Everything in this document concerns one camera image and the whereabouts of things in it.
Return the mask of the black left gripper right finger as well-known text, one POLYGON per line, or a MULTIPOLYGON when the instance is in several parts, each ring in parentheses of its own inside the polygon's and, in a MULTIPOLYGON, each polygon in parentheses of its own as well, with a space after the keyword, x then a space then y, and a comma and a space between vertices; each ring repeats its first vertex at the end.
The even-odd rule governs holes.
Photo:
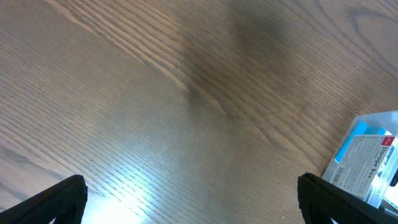
POLYGON ((395 224, 397 219, 312 173, 298 178, 299 209, 306 224, 395 224))

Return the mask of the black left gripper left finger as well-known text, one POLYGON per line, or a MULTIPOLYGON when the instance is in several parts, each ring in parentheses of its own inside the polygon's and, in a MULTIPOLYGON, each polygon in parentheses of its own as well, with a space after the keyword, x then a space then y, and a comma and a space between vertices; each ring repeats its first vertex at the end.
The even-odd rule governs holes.
POLYGON ((72 175, 1 212, 2 224, 80 224, 88 200, 82 175, 72 175))

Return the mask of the clear plastic storage container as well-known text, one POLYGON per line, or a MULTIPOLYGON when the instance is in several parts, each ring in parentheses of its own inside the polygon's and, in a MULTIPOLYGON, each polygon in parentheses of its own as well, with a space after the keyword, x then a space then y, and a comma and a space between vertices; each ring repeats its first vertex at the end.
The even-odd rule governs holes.
POLYGON ((397 111, 357 116, 322 179, 375 208, 397 217, 397 111), (391 135, 355 135, 338 164, 335 156, 360 122, 384 127, 391 135))

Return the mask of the blue white screwdriver box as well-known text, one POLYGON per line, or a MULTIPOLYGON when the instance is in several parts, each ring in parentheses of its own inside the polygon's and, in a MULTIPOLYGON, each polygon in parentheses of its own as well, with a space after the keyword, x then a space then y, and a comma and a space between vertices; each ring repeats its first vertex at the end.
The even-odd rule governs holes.
POLYGON ((347 140, 343 143, 340 147, 340 150, 337 152, 335 156, 335 161, 339 164, 348 150, 351 141, 355 137, 355 135, 364 135, 364 134, 375 134, 375 135, 391 135, 391 133, 384 127, 376 127, 376 126, 369 126, 364 121, 360 121, 352 132, 349 134, 347 140))

